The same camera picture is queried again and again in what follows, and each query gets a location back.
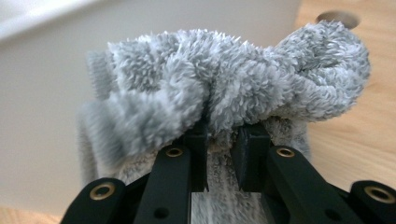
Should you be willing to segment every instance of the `fluffy towel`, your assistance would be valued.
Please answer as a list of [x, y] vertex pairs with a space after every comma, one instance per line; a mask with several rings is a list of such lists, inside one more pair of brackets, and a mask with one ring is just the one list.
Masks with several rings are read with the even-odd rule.
[[156, 150], [209, 121], [210, 192], [192, 195], [192, 223], [263, 223], [259, 195], [239, 192], [234, 178], [235, 127], [261, 122], [275, 145], [308, 157], [306, 123], [346, 112], [370, 73], [366, 47], [326, 21], [266, 49], [206, 30], [144, 35], [90, 53], [88, 66], [97, 100], [78, 114], [84, 184], [135, 181]]

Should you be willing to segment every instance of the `brass screw insert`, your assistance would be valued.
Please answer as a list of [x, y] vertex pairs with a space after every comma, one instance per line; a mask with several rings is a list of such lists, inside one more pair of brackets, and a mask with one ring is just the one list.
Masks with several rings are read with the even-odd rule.
[[168, 157], [178, 157], [181, 156], [181, 154], [183, 154], [183, 150], [177, 147], [173, 147], [166, 150], [166, 156]]
[[390, 194], [387, 190], [381, 189], [375, 186], [367, 186], [364, 188], [364, 192], [369, 195], [372, 199], [381, 203], [396, 203], [394, 195]]
[[114, 186], [111, 182], [102, 183], [95, 188], [93, 188], [90, 192], [90, 197], [92, 200], [101, 201], [110, 197], [114, 191], [116, 190], [116, 186]]
[[277, 155], [281, 156], [281, 157], [286, 157], [286, 158], [291, 158], [294, 157], [295, 153], [293, 151], [291, 151], [290, 149], [287, 148], [278, 148], [276, 150]]

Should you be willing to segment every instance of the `wooden table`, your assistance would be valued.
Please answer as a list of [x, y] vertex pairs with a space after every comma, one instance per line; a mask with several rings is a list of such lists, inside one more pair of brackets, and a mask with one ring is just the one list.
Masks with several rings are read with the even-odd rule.
[[[396, 189], [396, 1], [303, 0], [296, 28], [324, 11], [361, 18], [353, 30], [370, 50], [373, 71], [357, 105], [340, 118], [310, 124], [313, 164], [326, 180], [349, 190], [373, 179]], [[0, 223], [59, 223], [60, 217], [0, 208]]]

